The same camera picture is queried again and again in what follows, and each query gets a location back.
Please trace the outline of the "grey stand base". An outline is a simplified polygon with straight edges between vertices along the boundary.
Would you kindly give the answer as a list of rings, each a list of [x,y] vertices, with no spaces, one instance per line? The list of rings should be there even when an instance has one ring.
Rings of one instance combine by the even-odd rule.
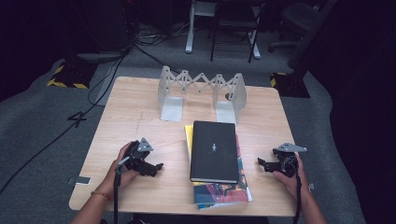
[[[79,53],[78,57],[85,63],[109,63],[121,59],[124,52]]]

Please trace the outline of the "white expandable book rack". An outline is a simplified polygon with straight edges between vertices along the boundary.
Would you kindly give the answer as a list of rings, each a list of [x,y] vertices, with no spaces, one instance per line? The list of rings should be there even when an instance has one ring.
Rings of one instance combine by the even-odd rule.
[[[222,74],[212,78],[204,73],[192,77],[187,70],[173,74],[164,66],[158,85],[161,119],[181,121],[183,105],[188,93],[209,93],[217,122],[237,124],[240,111],[247,104],[247,88],[241,73],[226,80]]]

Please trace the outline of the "dark equipment cabinet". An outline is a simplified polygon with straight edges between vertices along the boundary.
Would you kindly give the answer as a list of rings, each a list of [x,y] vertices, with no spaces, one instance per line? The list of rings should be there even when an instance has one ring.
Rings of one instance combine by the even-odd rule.
[[[100,51],[128,51],[133,30],[128,26],[121,0],[70,0]]]

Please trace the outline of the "black folding chair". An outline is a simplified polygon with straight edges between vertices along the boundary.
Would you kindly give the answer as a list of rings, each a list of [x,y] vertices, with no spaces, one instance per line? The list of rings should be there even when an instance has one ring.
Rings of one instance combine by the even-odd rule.
[[[214,18],[209,37],[211,37],[210,61],[214,59],[215,46],[227,44],[227,41],[218,41],[219,31],[244,32],[244,36],[229,45],[241,45],[246,40],[249,46],[248,62],[254,55],[257,41],[257,31],[260,26],[260,16],[265,7],[265,0],[217,0]]]

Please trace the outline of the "person's right hand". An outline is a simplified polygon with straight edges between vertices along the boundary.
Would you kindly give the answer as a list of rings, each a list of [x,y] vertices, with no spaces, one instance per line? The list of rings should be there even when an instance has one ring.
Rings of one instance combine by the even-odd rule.
[[[297,189],[300,190],[301,201],[304,201],[309,195],[310,190],[308,187],[308,181],[304,172],[304,165],[299,156],[296,157],[298,162],[298,172],[293,177],[287,177],[278,171],[273,172],[273,176],[276,180],[282,183],[293,196],[295,200],[298,199]]]

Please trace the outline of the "dark slanted stand pole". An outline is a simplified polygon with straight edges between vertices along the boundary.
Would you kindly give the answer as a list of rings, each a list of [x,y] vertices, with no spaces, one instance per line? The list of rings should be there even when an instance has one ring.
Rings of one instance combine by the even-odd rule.
[[[309,65],[311,64],[311,58],[313,53],[313,47],[318,36],[318,32],[321,26],[327,20],[332,8],[338,0],[329,0],[324,8],[319,12],[318,17],[315,19],[313,25],[297,45],[296,50],[288,60],[288,66],[293,69],[289,74],[291,79],[303,79],[306,74]]]

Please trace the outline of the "blue book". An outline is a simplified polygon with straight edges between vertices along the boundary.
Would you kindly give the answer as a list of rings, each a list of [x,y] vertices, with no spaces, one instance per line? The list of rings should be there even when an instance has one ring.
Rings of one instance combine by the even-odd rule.
[[[196,206],[197,206],[198,210],[203,210],[203,209],[209,209],[209,208],[215,208],[215,207],[244,204],[244,203],[249,203],[249,202],[251,202],[251,201],[231,202],[231,203],[198,203],[198,204],[196,204]]]

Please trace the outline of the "black hardcover book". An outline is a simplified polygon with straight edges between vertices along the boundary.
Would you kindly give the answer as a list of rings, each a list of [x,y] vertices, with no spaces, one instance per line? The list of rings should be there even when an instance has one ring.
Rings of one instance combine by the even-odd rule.
[[[190,179],[229,184],[239,180],[233,123],[200,120],[193,123]]]

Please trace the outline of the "yellow book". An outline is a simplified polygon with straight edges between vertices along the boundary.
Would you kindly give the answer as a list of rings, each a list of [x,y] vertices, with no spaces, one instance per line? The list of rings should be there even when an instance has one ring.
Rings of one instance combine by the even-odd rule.
[[[185,135],[186,135],[186,143],[187,143],[189,161],[191,161],[193,126],[192,125],[185,125],[184,126],[184,130],[185,130]]]

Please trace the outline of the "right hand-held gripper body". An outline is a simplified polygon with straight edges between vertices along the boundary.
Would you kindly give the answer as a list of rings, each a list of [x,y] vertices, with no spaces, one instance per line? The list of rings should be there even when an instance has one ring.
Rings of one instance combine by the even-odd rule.
[[[298,170],[297,152],[306,152],[306,147],[296,146],[292,143],[284,143],[273,149],[273,153],[278,159],[276,171],[287,177],[292,177]]]

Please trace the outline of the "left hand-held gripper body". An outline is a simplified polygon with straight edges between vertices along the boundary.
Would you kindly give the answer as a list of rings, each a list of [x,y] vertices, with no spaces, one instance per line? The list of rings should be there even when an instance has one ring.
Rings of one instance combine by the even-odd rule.
[[[123,158],[127,158],[124,166],[128,170],[141,171],[151,168],[151,164],[145,162],[145,158],[153,150],[146,138],[133,141],[126,149]]]

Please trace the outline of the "dark office chair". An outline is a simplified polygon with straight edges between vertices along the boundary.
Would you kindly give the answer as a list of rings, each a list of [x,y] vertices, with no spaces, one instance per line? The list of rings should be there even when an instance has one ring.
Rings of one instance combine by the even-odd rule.
[[[268,51],[274,52],[280,48],[295,48],[310,31],[320,12],[318,7],[306,3],[294,3],[281,11],[280,42],[269,45]]]

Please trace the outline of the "red illustrated book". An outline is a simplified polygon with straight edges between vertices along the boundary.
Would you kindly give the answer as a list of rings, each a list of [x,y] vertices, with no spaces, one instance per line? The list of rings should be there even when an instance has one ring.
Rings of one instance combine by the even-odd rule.
[[[237,148],[239,180],[236,184],[193,183],[193,200],[198,203],[231,203],[252,201],[240,147]]]

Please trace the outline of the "white desk frame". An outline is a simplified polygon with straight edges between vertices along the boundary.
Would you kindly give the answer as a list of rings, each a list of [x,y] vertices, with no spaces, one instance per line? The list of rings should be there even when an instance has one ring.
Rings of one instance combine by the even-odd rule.
[[[193,47],[193,39],[194,39],[194,22],[195,19],[199,17],[214,17],[215,14],[215,0],[191,0],[191,8],[189,15],[189,31],[187,35],[187,42],[185,47],[185,52],[190,54],[192,53]],[[259,7],[252,7],[255,16],[260,14]],[[253,38],[257,35],[257,31],[248,33],[249,43],[253,43]],[[259,60],[261,58],[261,54],[259,52],[257,44],[254,45],[253,50],[254,58]]]

